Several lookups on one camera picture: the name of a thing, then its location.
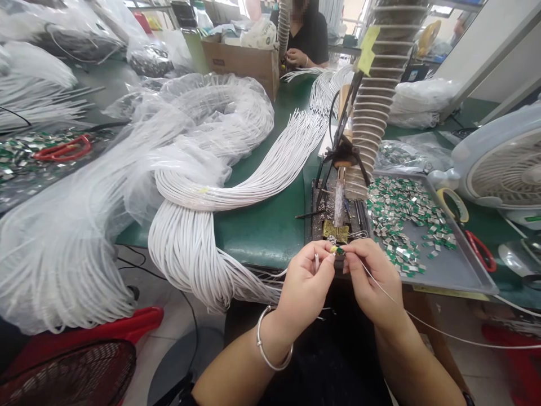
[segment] electric fan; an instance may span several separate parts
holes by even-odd
[[[115,406],[135,371],[135,346],[91,343],[0,379],[0,405]]]
[[[481,127],[451,156],[461,196],[541,230],[541,103]]]

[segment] yellow tape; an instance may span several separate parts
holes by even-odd
[[[447,210],[451,213],[453,217],[455,217],[455,213],[449,208],[449,206],[445,202],[445,195],[448,195],[455,202],[456,207],[458,207],[458,211],[460,212],[460,219],[455,218],[455,220],[460,221],[461,223],[467,223],[469,221],[468,209],[466,208],[466,205],[464,204],[460,196],[457,195],[454,190],[450,188],[441,188],[436,193],[440,198],[441,205],[447,207]]]

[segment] yellow sticky note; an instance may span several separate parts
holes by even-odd
[[[374,42],[378,38],[380,26],[373,25],[366,30],[365,37],[362,39],[361,49],[363,51],[371,50],[374,46]]]
[[[375,56],[376,54],[373,52],[373,50],[363,50],[361,52],[361,57],[359,58],[357,67],[367,76],[370,76],[370,67],[372,66],[372,62],[374,62]]]

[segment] wall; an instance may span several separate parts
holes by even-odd
[[[540,3],[489,0],[434,76],[466,84]]]
[[[524,82],[541,77],[541,23],[475,89],[471,97],[503,102]]]
[[[364,4],[365,2],[363,0],[344,0],[344,18],[357,20]],[[353,34],[355,23],[344,24],[348,27],[346,34]]]

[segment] red stool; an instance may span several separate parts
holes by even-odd
[[[541,345],[541,341],[484,324],[483,336],[502,346]],[[537,406],[541,399],[541,348],[533,350],[500,350],[513,377],[511,398],[516,406]]]
[[[136,345],[147,332],[157,329],[162,324],[162,320],[162,308],[146,307],[136,310],[128,319],[102,324],[93,329],[76,329],[61,334],[49,332],[38,334],[24,347],[4,376],[13,376],[55,355],[60,355],[70,348],[95,341],[116,338]]]

